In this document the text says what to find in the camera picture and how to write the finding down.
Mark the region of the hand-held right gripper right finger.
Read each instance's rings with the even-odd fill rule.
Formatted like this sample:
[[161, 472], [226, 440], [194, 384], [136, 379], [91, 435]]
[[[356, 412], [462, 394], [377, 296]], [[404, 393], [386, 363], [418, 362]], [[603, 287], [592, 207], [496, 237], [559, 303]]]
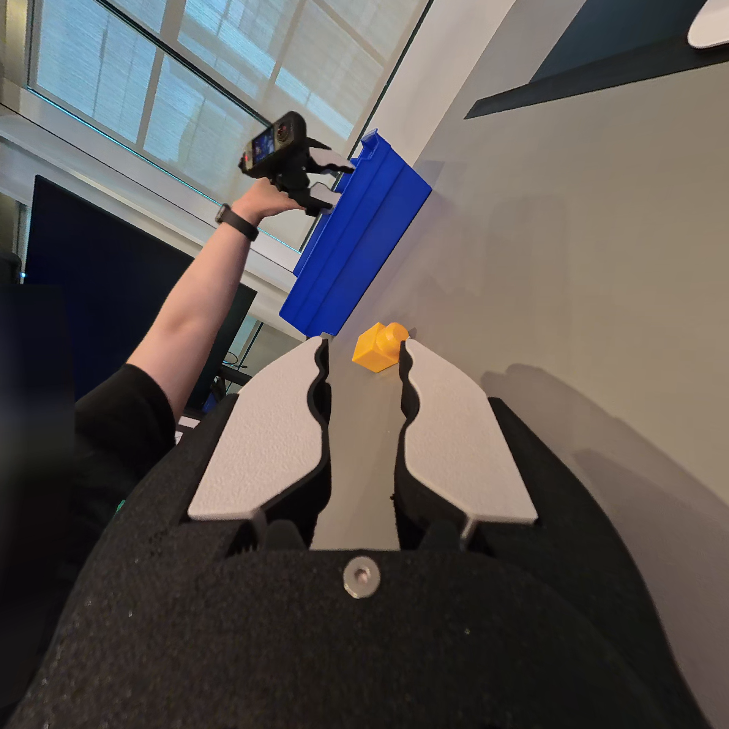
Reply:
[[485, 391], [451, 362], [407, 339], [393, 503], [400, 546], [437, 522], [468, 546], [482, 524], [526, 527], [538, 512]]

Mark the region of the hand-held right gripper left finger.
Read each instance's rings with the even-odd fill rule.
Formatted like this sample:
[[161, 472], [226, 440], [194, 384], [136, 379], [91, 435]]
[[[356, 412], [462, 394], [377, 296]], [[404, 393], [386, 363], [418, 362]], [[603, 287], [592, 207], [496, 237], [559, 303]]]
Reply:
[[314, 336], [261, 369], [230, 415], [188, 507], [192, 521], [294, 524], [309, 548], [332, 492], [329, 341]]

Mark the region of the blue plastic bin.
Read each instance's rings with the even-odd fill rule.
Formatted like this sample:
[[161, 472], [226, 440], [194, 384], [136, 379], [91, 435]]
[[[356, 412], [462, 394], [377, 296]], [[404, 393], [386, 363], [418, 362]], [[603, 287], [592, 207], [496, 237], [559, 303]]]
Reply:
[[279, 316], [312, 338], [337, 335], [432, 192], [373, 129], [335, 185], [341, 198], [317, 223]]

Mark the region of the orange one-stud block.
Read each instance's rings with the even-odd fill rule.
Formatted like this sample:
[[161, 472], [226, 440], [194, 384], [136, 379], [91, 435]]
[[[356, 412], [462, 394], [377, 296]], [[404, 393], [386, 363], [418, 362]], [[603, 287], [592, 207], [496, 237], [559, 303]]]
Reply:
[[388, 369], [399, 363], [401, 343], [409, 337], [408, 330], [400, 323], [376, 323], [359, 336], [352, 362], [372, 372]]

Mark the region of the person's left forearm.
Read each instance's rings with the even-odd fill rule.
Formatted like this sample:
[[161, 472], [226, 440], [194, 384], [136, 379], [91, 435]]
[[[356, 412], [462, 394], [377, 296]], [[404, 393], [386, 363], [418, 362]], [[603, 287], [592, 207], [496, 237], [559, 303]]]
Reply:
[[180, 419], [240, 284], [250, 240], [222, 223], [190, 263], [127, 363], [162, 390]]

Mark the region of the grey desk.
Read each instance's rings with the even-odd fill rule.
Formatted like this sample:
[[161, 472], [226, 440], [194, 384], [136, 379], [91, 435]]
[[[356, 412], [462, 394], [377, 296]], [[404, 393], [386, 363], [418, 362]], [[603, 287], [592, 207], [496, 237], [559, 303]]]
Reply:
[[397, 547], [396, 368], [376, 322], [495, 396], [578, 477], [727, 727], [727, 62], [485, 117], [584, 2], [432, 2], [366, 130], [432, 187], [330, 344], [315, 549]]

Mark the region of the black desk inlay panel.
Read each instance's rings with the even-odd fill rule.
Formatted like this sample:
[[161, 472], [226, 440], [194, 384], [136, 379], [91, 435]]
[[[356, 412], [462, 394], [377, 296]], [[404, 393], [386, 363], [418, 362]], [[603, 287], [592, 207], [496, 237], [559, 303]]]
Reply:
[[465, 119], [726, 63], [728, 45], [688, 45], [688, 30], [704, 3], [584, 2], [528, 83], [475, 101]]

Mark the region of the person's left hand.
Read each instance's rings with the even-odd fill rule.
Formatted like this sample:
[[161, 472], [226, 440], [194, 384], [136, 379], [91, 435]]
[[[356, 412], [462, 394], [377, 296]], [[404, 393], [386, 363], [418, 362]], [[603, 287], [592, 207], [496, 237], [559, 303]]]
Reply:
[[278, 190], [267, 178], [254, 181], [253, 185], [231, 206], [232, 211], [254, 227], [263, 219], [286, 211], [304, 211], [305, 208]]

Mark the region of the black wristwatch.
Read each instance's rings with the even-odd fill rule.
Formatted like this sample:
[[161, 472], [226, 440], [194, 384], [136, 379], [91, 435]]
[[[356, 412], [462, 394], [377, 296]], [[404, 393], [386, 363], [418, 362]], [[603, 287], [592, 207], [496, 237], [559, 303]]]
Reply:
[[240, 232], [250, 242], [256, 241], [259, 235], [257, 225], [251, 224], [243, 217], [235, 213], [229, 204], [222, 204], [215, 215], [215, 223], [219, 226], [227, 224], [228, 226]]

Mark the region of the large gridded window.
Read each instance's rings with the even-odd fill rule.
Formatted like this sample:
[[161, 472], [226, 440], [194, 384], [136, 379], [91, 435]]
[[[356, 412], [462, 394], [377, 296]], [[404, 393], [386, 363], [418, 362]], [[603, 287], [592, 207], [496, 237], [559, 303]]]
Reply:
[[286, 112], [353, 154], [432, 2], [29, 2], [34, 93], [211, 201]]

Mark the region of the person's black jacket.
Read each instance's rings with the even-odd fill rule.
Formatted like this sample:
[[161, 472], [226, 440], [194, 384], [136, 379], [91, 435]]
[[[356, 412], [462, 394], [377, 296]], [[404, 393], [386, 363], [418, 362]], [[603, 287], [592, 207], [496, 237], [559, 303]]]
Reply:
[[176, 445], [176, 419], [160, 385], [124, 364], [74, 407], [74, 452], [68, 495], [68, 546], [63, 596], [76, 584], [105, 530], [113, 526], [133, 544], [145, 537], [139, 505], [129, 498]]

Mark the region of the black monitor screen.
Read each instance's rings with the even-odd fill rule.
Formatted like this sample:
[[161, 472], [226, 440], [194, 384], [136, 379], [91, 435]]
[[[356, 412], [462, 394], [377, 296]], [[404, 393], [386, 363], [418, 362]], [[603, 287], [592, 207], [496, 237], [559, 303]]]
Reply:
[[25, 282], [61, 290], [75, 400], [126, 362], [192, 261], [183, 251], [35, 176]]

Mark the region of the white document stand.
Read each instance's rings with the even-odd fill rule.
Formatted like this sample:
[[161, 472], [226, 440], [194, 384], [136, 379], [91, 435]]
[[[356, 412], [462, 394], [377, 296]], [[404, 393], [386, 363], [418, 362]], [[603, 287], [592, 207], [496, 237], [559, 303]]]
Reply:
[[687, 41], [696, 50], [728, 45], [728, 1], [705, 1], [690, 25]]

